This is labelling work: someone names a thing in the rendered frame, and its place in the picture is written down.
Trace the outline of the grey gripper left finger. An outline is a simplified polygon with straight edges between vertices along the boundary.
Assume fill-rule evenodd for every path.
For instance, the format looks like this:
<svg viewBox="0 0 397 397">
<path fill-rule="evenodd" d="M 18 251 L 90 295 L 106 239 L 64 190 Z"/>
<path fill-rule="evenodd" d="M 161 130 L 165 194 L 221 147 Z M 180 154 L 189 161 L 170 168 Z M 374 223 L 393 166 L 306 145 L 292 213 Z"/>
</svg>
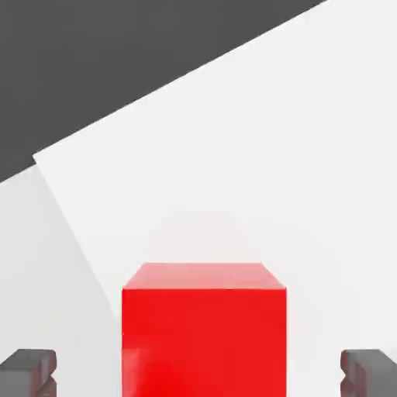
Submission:
<svg viewBox="0 0 397 397">
<path fill-rule="evenodd" d="M 0 397 L 57 397 L 54 350 L 18 349 L 0 364 Z"/>
</svg>

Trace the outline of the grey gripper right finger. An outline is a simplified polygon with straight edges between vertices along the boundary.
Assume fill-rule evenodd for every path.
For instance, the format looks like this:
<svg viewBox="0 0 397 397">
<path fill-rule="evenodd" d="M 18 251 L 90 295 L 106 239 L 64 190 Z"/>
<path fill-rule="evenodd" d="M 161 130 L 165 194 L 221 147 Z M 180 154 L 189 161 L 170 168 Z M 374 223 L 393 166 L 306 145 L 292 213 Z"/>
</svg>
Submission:
<svg viewBox="0 0 397 397">
<path fill-rule="evenodd" d="M 379 349 L 343 350 L 340 397 L 397 397 L 397 363 Z"/>
</svg>

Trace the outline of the small red cube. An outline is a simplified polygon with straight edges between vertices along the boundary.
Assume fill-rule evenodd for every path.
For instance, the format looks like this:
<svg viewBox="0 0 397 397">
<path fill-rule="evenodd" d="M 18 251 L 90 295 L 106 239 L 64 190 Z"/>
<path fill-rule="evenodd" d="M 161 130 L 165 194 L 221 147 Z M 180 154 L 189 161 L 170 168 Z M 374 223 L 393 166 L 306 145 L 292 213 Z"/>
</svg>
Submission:
<svg viewBox="0 0 397 397">
<path fill-rule="evenodd" d="M 122 397 L 286 397 L 287 290 L 260 263 L 145 263 L 122 292 Z"/>
</svg>

